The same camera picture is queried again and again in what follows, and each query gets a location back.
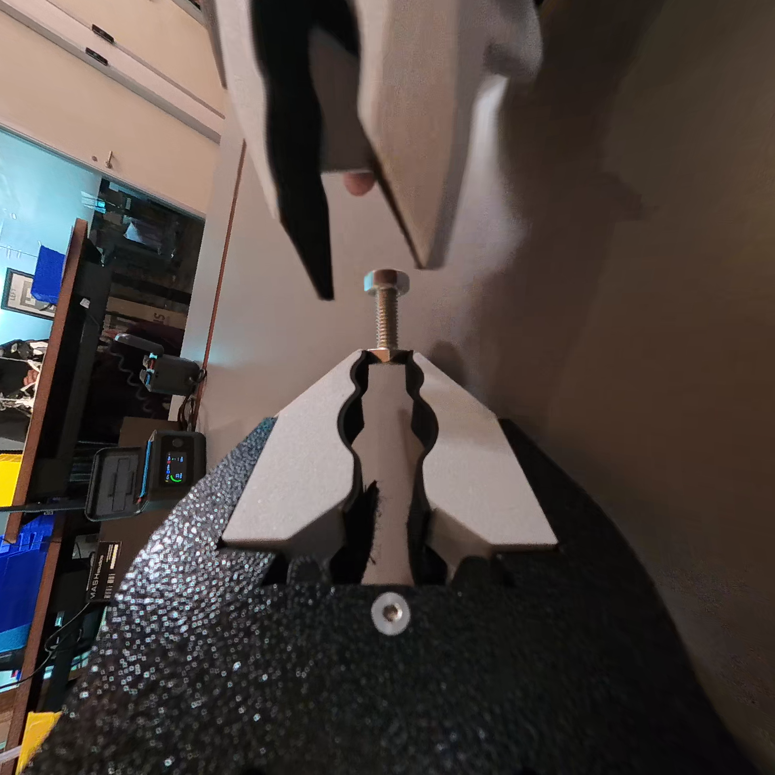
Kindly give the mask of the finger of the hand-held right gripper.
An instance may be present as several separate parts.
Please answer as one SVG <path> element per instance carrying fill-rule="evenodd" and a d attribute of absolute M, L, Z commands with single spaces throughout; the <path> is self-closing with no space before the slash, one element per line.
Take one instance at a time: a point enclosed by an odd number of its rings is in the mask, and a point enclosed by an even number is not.
<path fill-rule="evenodd" d="M 322 176 L 359 169 L 351 2 L 213 2 L 213 47 L 271 215 L 316 295 L 334 298 Z"/>
<path fill-rule="evenodd" d="M 322 172 L 372 170 L 419 269 L 446 258 L 483 74 L 483 2 L 344 2 L 358 54 L 315 31 Z"/>

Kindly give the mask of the plain cardboard box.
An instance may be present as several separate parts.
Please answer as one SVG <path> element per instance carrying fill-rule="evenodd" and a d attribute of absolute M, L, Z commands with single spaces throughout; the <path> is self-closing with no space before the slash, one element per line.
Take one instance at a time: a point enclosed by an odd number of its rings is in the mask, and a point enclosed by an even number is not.
<path fill-rule="evenodd" d="M 147 443 L 155 431 L 179 431 L 177 421 L 127 416 L 122 420 L 117 447 L 141 448 L 145 452 Z"/>

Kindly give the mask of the black blue charger device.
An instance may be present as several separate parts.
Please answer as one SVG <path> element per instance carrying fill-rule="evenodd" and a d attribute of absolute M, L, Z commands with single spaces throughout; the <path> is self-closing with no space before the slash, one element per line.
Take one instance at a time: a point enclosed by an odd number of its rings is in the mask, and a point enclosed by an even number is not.
<path fill-rule="evenodd" d="M 187 397 L 195 393 L 205 380 L 206 371 L 198 363 L 167 354 L 161 344 L 149 339 L 118 333 L 113 342 L 142 353 L 139 383 L 150 393 Z"/>

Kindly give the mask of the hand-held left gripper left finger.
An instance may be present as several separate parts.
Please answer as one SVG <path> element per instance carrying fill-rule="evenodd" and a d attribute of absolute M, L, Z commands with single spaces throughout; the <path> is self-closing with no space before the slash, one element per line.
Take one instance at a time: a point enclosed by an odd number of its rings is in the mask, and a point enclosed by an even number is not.
<path fill-rule="evenodd" d="M 371 354 L 348 355 L 275 417 L 221 540 L 225 547 L 329 560 L 345 545 L 344 513 L 363 488 L 345 415 L 360 406 L 357 372 Z"/>

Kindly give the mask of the black battery pack with display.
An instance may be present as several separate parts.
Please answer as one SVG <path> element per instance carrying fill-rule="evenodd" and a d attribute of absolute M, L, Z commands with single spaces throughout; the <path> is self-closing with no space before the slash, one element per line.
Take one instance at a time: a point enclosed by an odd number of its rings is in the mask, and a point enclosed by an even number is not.
<path fill-rule="evenodd" d="M 173 508 L 205 476 L 206 462 L 199 431 L 157 430 L 143 446 L 100 450 L 84 516 L 106 522 Z"/>

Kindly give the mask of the brown box with black label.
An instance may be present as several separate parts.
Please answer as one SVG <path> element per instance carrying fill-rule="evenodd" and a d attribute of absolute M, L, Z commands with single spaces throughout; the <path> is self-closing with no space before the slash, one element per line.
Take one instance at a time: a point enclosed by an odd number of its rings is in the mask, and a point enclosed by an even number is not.
<path fill-rule="evenodd" d="M 111 601 L 154 528 L 143 516 L 102 522 L 86 588 L 87 604 Z"/>

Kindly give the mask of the dark monitor with wooden edge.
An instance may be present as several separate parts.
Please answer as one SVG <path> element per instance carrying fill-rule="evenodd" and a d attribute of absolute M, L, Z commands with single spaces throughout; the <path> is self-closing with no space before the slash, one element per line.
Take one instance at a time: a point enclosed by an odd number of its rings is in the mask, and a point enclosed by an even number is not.
<path fill-rule="evenodd" d="M 66 562 L 65 534 L 74 524 L 74 512 L 63 510 L 71 482 L 79 431 L 98 351 L 111 286 L 111 269 L 103 265 L 98 249 L 88 239 L 88 225 L 74 223 L 63 268 L 57 310 L 25 440 L 19 476 L 8 512 L 5 540 L 17 542 L 33 512 L 25 505 L 42 505 L 55 516 L 53 532 L 36 595 L 34 615 L 23 651 L 22 678 L 9 692 L 12 715 L 6 750 L 21 744 L 25 722 L 40 696 L 44 641 L 53 632 L 56 615 L 50 612 L 55 579 Z"/>

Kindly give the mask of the printed cardboard box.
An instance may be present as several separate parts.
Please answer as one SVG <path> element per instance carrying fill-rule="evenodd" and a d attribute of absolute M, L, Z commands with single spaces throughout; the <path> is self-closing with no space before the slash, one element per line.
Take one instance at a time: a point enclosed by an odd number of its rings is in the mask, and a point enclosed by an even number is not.
<path fill-rule="evenodd" d="M 156 341 L 164 340 L 177 348 L 182 345 L 188 318 L 185 312 L 157 308 L 115 296 L 109 297 L 106 311 L 129 320 L 131 326 L 151 334 Z"/>

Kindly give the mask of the yellow plastic bin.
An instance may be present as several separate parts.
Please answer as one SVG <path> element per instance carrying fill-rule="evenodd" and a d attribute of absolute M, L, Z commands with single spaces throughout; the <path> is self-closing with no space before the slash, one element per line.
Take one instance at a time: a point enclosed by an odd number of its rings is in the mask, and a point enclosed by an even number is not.
<path fill-rule="evenodd" d="M 5 750 L 1 755 L 1 769 L 19 774 L 25 770 L 34 755 L 51 733 L 62 712 L 30 712 L 26 716 L 21 744 Z"/>

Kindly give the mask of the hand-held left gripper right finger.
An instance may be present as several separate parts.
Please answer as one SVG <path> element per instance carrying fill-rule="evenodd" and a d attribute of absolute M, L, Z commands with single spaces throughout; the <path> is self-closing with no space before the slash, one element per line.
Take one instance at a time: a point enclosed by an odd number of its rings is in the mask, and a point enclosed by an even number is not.
<path fill-rule="evenodd" d="M 405 386 L 421 444 L 407 521 L 411 570 L 556 547 L 496 414 L 418 352 L 408 355 Z"/>

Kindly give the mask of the stack of blue bins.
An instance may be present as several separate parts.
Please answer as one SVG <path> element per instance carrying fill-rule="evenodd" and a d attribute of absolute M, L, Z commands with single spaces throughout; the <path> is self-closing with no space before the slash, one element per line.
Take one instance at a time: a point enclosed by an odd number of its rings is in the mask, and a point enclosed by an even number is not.
<path fill-rule="evenodd" d="M 1 654 L 22 649 L 34 618 L 55 516 L 27 523 L 13 544 L 1 545 Z"/>

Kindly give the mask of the black framed sign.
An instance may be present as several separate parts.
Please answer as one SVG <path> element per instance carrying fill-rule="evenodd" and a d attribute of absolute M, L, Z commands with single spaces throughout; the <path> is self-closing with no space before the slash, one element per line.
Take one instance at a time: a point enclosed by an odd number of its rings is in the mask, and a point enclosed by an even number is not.
<path fill-rule="evenodd" d="M 1 310 L 53 322 L 56 305 L 35 298 L 32 294 L 33 282 L 33 275 L 11 267 L 7 268 L 2 289 Z"/>

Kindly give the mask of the silver hex bolt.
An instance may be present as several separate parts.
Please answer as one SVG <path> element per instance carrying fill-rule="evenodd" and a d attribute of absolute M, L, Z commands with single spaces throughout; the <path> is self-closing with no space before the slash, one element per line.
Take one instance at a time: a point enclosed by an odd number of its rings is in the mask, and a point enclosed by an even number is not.
<path fill-rule="evenodd" d="M 364 276 L 363 290 L 374 304 L 374 354 L 390 357 L 398 352 L 398 303 L 408 293 L 409 286 L 408 275 L 400 270 L 378 269 Z"/>

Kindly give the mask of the blue storage bin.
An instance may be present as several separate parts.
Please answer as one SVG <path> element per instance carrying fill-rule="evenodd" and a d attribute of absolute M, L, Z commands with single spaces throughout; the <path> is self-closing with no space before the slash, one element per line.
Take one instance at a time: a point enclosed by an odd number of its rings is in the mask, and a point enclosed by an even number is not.
<path fill-rule="evenodd" d="M 66 254 L 40 246 L 31 295 L 45 305 L 57 305 L 61 293 Z"/>

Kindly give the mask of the glass window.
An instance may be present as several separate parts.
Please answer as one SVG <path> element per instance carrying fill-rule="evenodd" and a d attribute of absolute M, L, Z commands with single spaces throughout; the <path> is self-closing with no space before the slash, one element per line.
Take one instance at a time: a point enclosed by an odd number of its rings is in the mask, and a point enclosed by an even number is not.
<path fill-rule="evenodd" d="M 34 275 L 40 246 L 66 253 L 77 219 L 111 269 L 110 296 L 189 314 L 204 221 L 2 131 L 1 270 Z M 2 341 L 53 322 L 1 311 Z"/>

